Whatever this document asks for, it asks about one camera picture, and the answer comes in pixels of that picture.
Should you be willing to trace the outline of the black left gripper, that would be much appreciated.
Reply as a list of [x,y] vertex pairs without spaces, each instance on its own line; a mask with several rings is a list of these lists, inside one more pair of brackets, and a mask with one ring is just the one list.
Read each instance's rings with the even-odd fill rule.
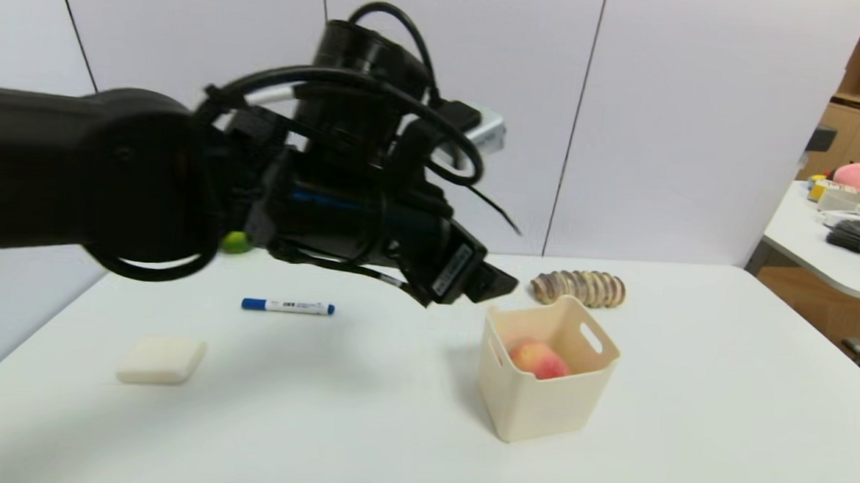
[[516,290],[518,279],[484,262],[487,249],[451,217],[388,195],[376,197],[376,209],[370,262],[401,276],[371,271],[371,278],[423,306],[450,305],[464,292],[472,302],[482,302]]

